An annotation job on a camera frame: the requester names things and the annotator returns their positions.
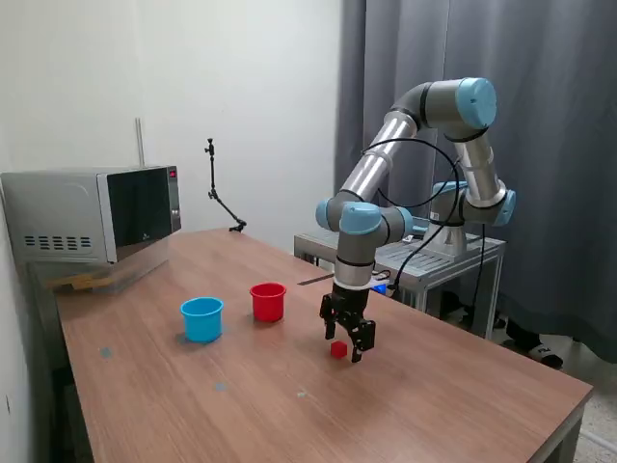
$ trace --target microwave vent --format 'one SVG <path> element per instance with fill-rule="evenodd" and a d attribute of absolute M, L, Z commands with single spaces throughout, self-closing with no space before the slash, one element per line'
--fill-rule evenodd
<path fill-rule="evenodd" d="M 89 236 L 34 236 L 27 234 L 23 237 L 28 248 L 39 248 L 41 251 L 79 251 L 92 248 L 93 242 Z"/>

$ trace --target white wall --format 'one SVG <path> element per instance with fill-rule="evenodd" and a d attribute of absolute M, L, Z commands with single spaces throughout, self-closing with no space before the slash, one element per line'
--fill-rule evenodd
<path fill-rule="evenodd" d="M 0 111 L 17 170 L 136 165 L 142 114 L 126 0 L 4 0 Z"/>
<path fill-rule="evenodd" d="M 0 169 L 10 168 L 0 120 Z M 1 207 L 0 204 L 0 461 L 25 463 L 33 461 L 35 442 L 26 361 L 27 334 L 20 322 L 25 316 L 25 304 L 16 283 Z"/>
<path fill-rule="evenodd" d="M 235 225 L 288 251 L 333 194 L 339 0 L 137 0 L 146 160 L 174 163 L 182 227 Z"/>

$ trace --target red cube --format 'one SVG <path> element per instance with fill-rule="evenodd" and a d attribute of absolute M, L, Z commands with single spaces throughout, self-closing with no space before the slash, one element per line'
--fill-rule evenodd
<path fill-rule="evenodd" d="M 342 340 L 335 340 L 330 344 L 330 355 L 338 359 L 342 359 L 347 355 L 347 344 Z"/>

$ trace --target blue sticker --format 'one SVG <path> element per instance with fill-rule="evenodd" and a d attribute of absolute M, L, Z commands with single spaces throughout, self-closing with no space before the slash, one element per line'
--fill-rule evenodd
<path fill-rule="evenodd" d="M 103 347 L 99 351 L 100 351 L 100 355 L 101 355 L 101 357 L 103 359 L 111 359 L 111 357 L 112 357 L 112 349 L 110 349 L 109 347 Z"/>
<path fill-rule="evenodd" d="M 373 291 L 379 292 L 380 294 L 386 294 L 388 292 L 388 285 L 387 284 L 376 285 L 372 289 Z"/>

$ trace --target microwave oven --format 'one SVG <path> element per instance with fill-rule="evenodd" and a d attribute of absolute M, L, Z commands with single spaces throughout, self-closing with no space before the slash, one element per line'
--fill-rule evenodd
<path fill-rule="evenodd" d="M 180 229 L 175 166 L 0 175 L 24 261 L 116 263 Z"/>

